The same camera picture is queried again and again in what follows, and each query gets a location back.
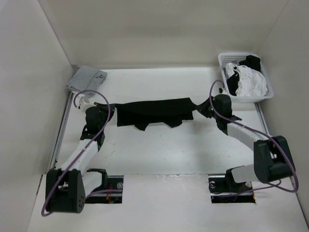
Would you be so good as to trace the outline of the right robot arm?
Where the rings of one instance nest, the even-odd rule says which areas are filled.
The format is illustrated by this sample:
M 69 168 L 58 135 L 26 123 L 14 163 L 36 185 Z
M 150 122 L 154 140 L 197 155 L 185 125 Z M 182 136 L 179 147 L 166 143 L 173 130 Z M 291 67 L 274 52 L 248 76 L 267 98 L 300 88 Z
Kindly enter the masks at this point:
M 283 136 L 271 137 L 241 124 L 241 118 L 232 113 L 229 96 L 210 96 L 197 106 L 197 111 L 206 118 L 214 118 L 221 132 L 237 139 L 253 151 L 253 164 L 226 171 L 224 186 L 227 190 L 235 191 L 245 182 L 268 184 L 295 176 L 295 166 L 287 140 Z

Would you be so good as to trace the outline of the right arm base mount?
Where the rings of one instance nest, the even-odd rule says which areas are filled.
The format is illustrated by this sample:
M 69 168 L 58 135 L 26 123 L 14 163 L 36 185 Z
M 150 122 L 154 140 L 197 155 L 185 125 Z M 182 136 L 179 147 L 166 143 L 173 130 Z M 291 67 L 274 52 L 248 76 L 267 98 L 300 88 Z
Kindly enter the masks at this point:
M 224 175 L 210 175 L 208 177 L 209 191 L 212 203 L 255 203 L 255 196 L 251 182 L 230 182 Z

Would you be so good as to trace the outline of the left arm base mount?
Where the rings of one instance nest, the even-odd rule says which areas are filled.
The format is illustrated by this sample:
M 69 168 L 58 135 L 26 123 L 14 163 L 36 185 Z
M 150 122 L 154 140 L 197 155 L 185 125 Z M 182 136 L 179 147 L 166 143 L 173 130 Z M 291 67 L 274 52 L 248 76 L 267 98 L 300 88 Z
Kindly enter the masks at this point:
M 86 195 L 86 204 L 120 204 L 123 199 L 124 176 L 108 176 L 104 183 Z

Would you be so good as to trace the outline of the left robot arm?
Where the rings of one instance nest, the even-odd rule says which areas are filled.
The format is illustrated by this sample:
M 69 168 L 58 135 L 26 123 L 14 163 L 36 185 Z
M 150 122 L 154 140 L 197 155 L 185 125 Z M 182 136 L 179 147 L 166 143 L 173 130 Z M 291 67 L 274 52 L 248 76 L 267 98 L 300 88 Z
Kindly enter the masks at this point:
M 93 190 L 99 193 L 107 190 L 106 170 L 88 169 L 87 165 L 101 149 L 104 128 L 114 112 L 114 104 L 97 102 L 86 109 L 86 124 L 75 151 L 59 168 L 49 170 L 46 175 L 44 217 L 55 212 L 80 213 Z

